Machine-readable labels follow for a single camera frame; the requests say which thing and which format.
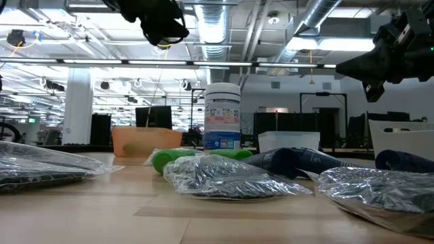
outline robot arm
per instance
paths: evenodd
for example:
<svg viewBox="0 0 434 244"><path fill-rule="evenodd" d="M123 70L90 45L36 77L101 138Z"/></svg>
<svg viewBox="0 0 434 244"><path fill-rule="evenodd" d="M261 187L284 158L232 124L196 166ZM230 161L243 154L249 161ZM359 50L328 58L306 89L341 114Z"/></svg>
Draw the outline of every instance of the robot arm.
<svg viewBox="0 0 434 244"><path fill-rule="evenodd" d="M143 35L149 43L167 46L181 42L189 35L182 10L175 0L103 0L118 10L128 22L140 20Z"/></svg>
<svg viewBox="0 0 434 244"><path fill-rule="evenodd" d="M420 9L406 10L397 20L381 26L375 48L338 64L336 72L363 83L368 102L384 93L384 83L398 84L406 78L428 81L434 75L434 0Z"/></svg>

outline plastic bag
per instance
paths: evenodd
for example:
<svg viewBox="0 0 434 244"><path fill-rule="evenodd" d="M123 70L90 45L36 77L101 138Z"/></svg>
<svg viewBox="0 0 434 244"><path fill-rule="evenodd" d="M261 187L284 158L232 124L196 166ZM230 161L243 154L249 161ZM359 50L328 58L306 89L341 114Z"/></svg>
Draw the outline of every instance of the plastic bag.
<svg viewBox="0 0 434 244"><path fill-rule="evenodd" d="M434 238L433 174L339 167L319 175L318 191L376 224Z"/></svg>
<svg viewBox="0 0 434 244"><path fill-rule="evenodd" d="M176 159L164 168L164 178L178 193L204 199L242 201L312 194L284 176L219 155Z"/></svg>
<svg viewBox="0 0 434 244"><path fill-rule="evenodd" d="M80 155L0 142L0 193L68 184L121 168Z"/></svg>
<svg viewBox="0 0 434 244"><path fill-rule="evenodd" d="M151 155L149 155L148 159L144 162L144 166L151 166L152 160L154 159L154 156L162 150L167 150L167 149L158 149L158 148L154 149L152 151ZM204 154L204 152L201 150L188 149L188 148L174 148L174 149L170 149L170 150L189 150L189 151L193 151L196 155Z"/></svg>

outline white box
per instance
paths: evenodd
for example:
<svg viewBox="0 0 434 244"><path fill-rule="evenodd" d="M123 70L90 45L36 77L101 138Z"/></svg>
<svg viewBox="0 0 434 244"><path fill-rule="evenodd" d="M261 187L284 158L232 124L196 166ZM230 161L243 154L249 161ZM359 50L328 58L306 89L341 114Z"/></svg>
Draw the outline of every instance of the white box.
<svg viewBox="0 0 434 244"><path fill-rule="evenodd" d="M319 147L319 132L268 131L258 136L261 153L277 148L312 148Z"/></svg>
<svg viewBox="0 0 434 244"><path fill-rule="evenodd" d="M384 150L398 150L434 161L434 124L369 120L369 126L375 157Z"/></svg>

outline pillar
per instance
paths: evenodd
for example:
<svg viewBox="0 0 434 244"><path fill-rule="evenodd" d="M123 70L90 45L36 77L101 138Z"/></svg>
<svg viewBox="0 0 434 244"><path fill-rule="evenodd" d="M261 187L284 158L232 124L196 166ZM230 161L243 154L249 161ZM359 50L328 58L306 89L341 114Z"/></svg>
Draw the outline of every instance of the pillar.
<svg viewBox="0 0 434 244"><path fill-rule="evenodd" d="M62 144L89 144L94 80L90 68L70 68Z"/></svg>
<svg viewBox="0 0 434 244"><path fill-rule="evenodd" d="M27 145L36 145L36 142L38 141L38 132L39 127L41 125L40 123L41 117L32 117L29 116L27 119L27 124L25 127L25 133L26 133L26 140L25 143Z"/></svg>

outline orange bin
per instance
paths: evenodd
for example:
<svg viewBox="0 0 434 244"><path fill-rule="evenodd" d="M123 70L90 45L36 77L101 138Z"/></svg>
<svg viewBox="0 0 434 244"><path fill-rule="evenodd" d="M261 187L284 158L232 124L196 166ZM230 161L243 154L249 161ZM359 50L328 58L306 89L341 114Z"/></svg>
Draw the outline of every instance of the orange bin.
<svg viewBox="0 0 434 244"><path fill-rule="evenodd" d="M182 132L165 128L114 127L112 137L116 157L147 158L155 148L179 148Z"/></svg>

